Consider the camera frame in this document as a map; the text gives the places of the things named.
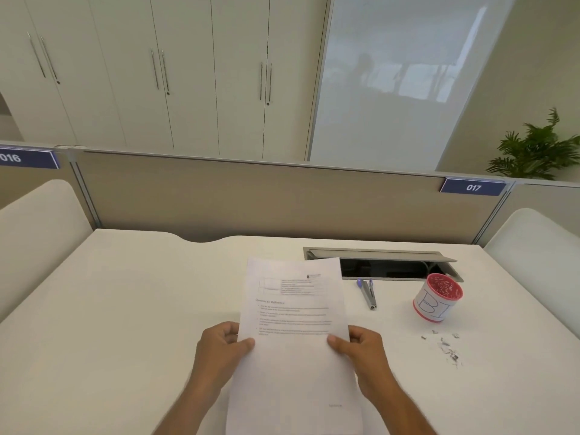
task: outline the metal handle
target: metal handle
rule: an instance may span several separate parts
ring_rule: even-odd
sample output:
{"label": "metal handle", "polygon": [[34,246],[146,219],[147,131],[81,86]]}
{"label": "metal handle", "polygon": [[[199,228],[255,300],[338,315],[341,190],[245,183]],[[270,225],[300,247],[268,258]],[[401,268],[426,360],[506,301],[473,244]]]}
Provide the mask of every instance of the metal handle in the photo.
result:
{"label": "metal handle", "polygon": [[30,36],[30,33],[28,33],[28,32],[26,32],[26,33],[28,34],[28,39],[30,40],[30,45],[33,47],[34,56],[37,58],[38,66],[40,67],[40,71],[42,72],[42,76],[44,76],[46,78],[47,76],[44,73],[44,69],[42,68],[42,64],[40,63],[40,58],[38,57],[38,53],[36,53],[36,47],[34,47],[33,37]]}
{"label": "metal handle", "polygon": [[260,101],[262,100],[262,69],[264,67],[264,63],[260,63]]}
{"label": "metal handle", "polygon": [[272,63],[270,63],[270,91],[268,92],[268,102],[272,102]]}
{"label": "metal handle", "polygon": [[157,68],[155,67],[155,54],[153,53],[153,49],[151,50],[151,60],[153,61],[153,74],[155,75],[155,85],[157,86],[157,90],[159,90],[159,81],[157,80]]}
{"label": "metal handle", "polygon": [[169,79],[167,78],[167,67],[165,66],[165,53],[161,50],[161,59],[163,60],[163,71],[165,72],[165,93],[169,94]]}
{"label": "metal handle", "polygon": [[42,50],[44,51],[44,55],[47,57],[48,67],[50,68],[50,72],[52,73],[52,76],[54,77],[54,80],[56,81],[56,83],[60,84],[59,77],[56,76],[56,72],[54,71],[54,66],[52,65],[52,61],[50,60],[50,56],[48,55],[47,45],[44,42],[44,38],[42,37],[42,35],[39,35],[38,37],[40,38],[40,45],[42,46]]}

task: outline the printed document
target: printed document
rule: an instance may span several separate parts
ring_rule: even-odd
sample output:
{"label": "printed document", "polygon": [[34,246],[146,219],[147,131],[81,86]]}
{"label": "printed document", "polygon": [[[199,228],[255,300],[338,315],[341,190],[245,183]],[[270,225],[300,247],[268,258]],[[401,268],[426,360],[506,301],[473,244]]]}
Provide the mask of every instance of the printed document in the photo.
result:
{"label": "printed document", "polygon": [[230,389],[226,435],[360,435],[350,361],[327,344],[349,339],[338,258],[250,259],[238,340],[256,346]]}

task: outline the potted plant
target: potted plant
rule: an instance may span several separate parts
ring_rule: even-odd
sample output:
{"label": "potted plant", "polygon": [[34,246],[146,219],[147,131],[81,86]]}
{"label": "potted plant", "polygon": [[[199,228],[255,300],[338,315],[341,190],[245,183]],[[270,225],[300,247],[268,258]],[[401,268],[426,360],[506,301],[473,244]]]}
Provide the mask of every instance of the potted plant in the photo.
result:
{"label": "potted plant", "polygon": [[559,140],[554,127],[560,122],[555,108],[550,109],[549,125],[544,127],[524,124],[527,127],[525,138],[510,131],[499,143],[499,150],[506,157],[489,161],[486,171],[499,173],[506,177],[525,179],[554,180],[551,171],[580,163],[580,136]]}

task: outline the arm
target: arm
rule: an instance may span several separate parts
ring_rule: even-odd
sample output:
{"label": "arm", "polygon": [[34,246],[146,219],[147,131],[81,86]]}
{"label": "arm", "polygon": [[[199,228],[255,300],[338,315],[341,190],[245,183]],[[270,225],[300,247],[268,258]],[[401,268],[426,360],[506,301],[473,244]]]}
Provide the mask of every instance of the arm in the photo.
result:
{"label": "arm", "polygon": [[354,365],[362,394],[381,414],[391,435],[436,435],[417,405],[398,385],[379,333],[349,326],[350,342],[328,336],[328,344]]}
{"label": "arm", "polygon": [[153,435],[195,435],[221,388],[243,356],[254,347],[253,339],[237,342],[236,322],[223,322],[204,330],[195,350],[192,374],[182,394]]}

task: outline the desk number sign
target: desk number sign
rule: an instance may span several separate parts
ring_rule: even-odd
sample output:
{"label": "desk number sign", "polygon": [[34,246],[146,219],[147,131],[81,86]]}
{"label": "desk number sign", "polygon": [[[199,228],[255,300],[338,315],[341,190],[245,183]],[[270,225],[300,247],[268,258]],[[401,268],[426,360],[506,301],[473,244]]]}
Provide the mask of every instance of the desk number sign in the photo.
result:
{"label": "desk number sign", "polygon": [[497,180],[474,180],[446,178],[439,192],[449,194],[475,194],[498,196],[504,191],[507,183]]}
{"label": "desk number sign", "polygon": [[0,166],[58,169],[59,163],[53,151],[0,147]]}

